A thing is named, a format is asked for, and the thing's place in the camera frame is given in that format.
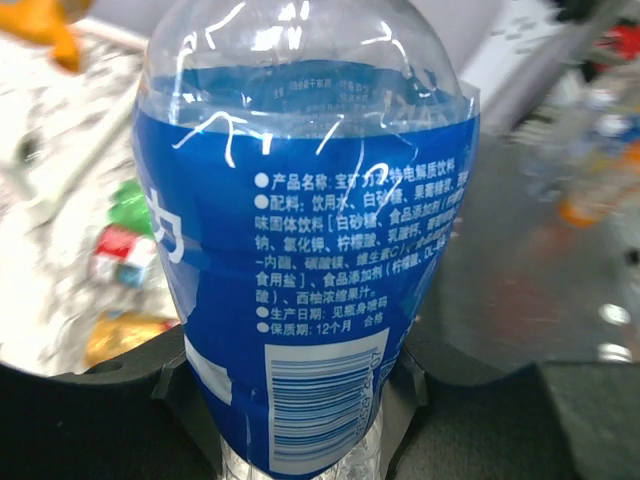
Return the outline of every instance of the barcode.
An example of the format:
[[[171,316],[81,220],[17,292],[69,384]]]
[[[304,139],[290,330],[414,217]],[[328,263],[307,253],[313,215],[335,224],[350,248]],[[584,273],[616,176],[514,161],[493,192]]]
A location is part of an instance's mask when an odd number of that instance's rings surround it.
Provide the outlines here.
[[[373,371],[388,335],[387,329],[331,345],[265,346],[272,472],[316,472],[354,447],[369,423]]]

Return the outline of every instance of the orange object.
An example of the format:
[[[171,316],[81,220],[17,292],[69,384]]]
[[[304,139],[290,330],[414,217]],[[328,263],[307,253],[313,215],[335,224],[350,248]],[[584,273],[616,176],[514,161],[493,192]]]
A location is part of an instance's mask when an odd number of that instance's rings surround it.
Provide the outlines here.
[[[178,323],[177,319],[140,313],[125,313],[116,318],[102,314],[89,337],[85,362],[88,367],[93,367],[111,360],[161,335]]]
[[[91,6],[92,0],[18,0],[0,4],[0,30],[36,45],[53,47],[53,60],[65,70],[80,71],[78,44],[67,25]]]
[[[634,143],[620,160],[579,183],[560,204],[560,216],[576,227],[590,227],[638,191],[640,142]]]

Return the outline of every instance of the plastic waste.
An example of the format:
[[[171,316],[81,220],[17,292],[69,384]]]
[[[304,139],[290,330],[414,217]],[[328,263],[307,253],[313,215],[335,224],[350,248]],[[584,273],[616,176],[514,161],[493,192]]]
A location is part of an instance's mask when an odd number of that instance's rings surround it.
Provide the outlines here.
[[[158,26],[133,146],[228,480],[377,478],[356,464],[378,453],[345,456],[445,249],[477,106],[405,0],[189,0]]]
[[[153,236],[151,217],[144,193],[134,179],[122,182],[113,195],[114,205],[109,210],[109,219],[116,225],[139,233]]]
[[[639,63],[616,67],[585,88],[579,101],[566,109],[553,129],[528,157],[523,173],[533,178],[529,192],[542,201],[557,199],[565,185],[589,165],[590,152],[619,154],[626,120],[640,102]]]

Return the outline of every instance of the black surface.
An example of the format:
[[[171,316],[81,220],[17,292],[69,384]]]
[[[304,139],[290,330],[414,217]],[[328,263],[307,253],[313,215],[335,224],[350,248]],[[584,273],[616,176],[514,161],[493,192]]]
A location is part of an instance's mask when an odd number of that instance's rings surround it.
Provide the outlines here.
[[[565,480],[571,452],[536,368],[480,386],[431,379],[397,480]]]
[[[627,250],[624,255],[625,261],[627,265],[630,267],[637,267],[640,265],[640,250],[637,248],[632,248]]]
[[[455,350],[423,347],[450,371],[475,368]],[[183,351],[175,328],[92,374],[47,379],[0,365],[0,478],[215,478],[215,427]],[[638,366],[531,366],[475,387],[427,380],[429,404],[389,478],[640,479]]]
[[[210,480],[211,466],[151,399],[182,338],[167,332],[106,373],[49,379],[0,364],[0,478]]]

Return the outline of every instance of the green bottle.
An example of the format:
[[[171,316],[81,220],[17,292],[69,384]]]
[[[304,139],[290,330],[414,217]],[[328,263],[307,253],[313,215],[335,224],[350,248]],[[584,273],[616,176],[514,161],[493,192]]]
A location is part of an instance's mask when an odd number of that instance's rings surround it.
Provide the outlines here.
[[[141,235],[153,236],[149,209],[136,180],[122,182],[112,198],[114,205],[109,209],[111,223]]]

